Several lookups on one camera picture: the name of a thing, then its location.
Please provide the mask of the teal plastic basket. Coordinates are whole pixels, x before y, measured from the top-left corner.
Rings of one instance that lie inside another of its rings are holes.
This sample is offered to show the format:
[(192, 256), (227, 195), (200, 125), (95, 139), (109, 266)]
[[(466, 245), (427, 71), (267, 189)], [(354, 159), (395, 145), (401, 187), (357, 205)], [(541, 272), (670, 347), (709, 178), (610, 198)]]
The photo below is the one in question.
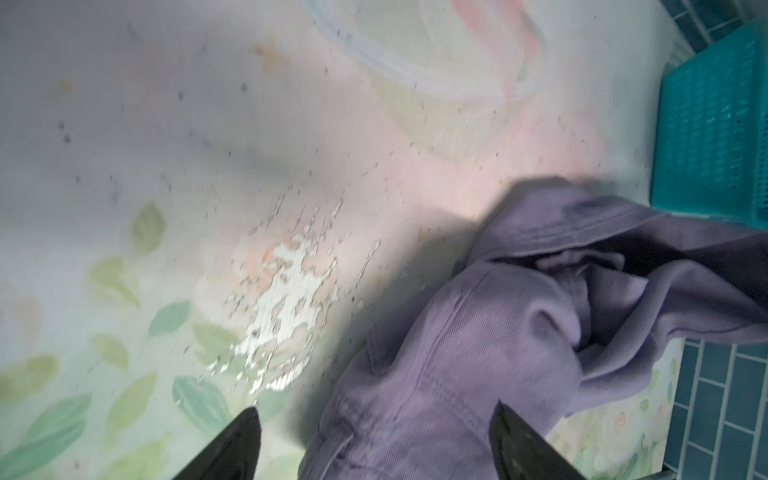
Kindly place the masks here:
[(766, 17), (663, 78), (650, 203), (669, 213), (766, 228)]

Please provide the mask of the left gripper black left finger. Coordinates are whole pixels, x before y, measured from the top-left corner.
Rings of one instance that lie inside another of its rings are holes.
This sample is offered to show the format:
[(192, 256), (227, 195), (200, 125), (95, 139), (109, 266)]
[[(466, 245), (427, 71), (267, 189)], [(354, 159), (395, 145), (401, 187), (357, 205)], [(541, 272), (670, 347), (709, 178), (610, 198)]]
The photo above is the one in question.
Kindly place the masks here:
[(257, 409), (244, 409), (174, 480), (253, 480), (261, 434)]

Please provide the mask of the purple trousers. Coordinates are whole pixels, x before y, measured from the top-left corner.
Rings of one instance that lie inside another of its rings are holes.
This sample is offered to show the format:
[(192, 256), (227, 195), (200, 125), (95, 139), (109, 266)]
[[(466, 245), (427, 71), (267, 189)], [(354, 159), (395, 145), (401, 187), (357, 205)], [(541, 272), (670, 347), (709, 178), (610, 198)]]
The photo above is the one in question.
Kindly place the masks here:
[(766, 233), (529, 190), (450, 281), (370, 332), (298, 475), (499, 479), (528, 438), (644, 390), (676, 338), (766, 341)]

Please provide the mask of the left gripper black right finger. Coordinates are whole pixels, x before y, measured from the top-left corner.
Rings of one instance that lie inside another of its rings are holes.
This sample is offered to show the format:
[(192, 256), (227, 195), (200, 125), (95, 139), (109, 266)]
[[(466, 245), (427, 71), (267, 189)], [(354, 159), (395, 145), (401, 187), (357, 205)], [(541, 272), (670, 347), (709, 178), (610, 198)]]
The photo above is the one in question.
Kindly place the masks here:
[(585, 479), (514, 410), (501, 401), (495, 406), (490, 421), (489, 440), (500, 479)]

